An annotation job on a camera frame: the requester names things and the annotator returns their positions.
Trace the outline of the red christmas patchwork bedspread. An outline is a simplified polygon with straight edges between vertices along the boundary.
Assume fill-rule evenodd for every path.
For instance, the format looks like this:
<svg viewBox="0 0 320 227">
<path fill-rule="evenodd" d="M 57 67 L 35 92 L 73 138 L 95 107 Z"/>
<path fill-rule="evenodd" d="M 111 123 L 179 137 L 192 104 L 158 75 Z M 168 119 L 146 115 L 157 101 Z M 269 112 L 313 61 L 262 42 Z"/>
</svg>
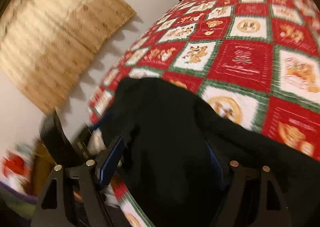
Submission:
<svg viewBox="0 0 320 227">
<path fill-rule="evenodd" d="M 319 10 L 313 0 L 182 0 L 103 77 L 89 102 L 100 132 L 127 77 L 186 89 L 220 117 L 319 163 Z M 111 179 L 115 225 L 155 226 L 119 175 L 121 165 Z"/>
</svg>

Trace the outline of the beige curtain on side wall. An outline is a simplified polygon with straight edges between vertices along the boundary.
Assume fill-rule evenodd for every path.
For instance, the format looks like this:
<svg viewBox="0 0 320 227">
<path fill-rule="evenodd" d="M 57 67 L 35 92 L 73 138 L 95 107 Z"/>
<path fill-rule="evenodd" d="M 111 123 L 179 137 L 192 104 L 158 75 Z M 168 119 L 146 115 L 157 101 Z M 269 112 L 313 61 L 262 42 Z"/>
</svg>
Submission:
<svg viewBox="0 0 320 227">
<path fill-rule="evenodd" d="M 11 0 L 1 17 L 1 69 L 48 114 L 133 16 L 124 0 Z"/>
</svg>

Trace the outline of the black pants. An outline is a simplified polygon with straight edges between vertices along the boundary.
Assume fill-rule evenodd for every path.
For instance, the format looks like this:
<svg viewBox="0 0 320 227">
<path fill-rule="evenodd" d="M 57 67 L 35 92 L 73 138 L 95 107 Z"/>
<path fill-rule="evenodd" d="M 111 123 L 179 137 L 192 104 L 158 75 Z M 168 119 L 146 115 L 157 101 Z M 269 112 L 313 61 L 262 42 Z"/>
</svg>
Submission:
<svg viewBox="0 0 320 227">
<path fill-rule="evenodd" d="M 155 226 L 205 226 L 213 185 L 207 142 L 274 141 L 220 117 L 194 93 L 158 78 L 124 78 L 100 128 L 125 141 L 119 175 Z M 319 163 L 291 148 L 291 226 L 319 226 Z"/>
</svg>

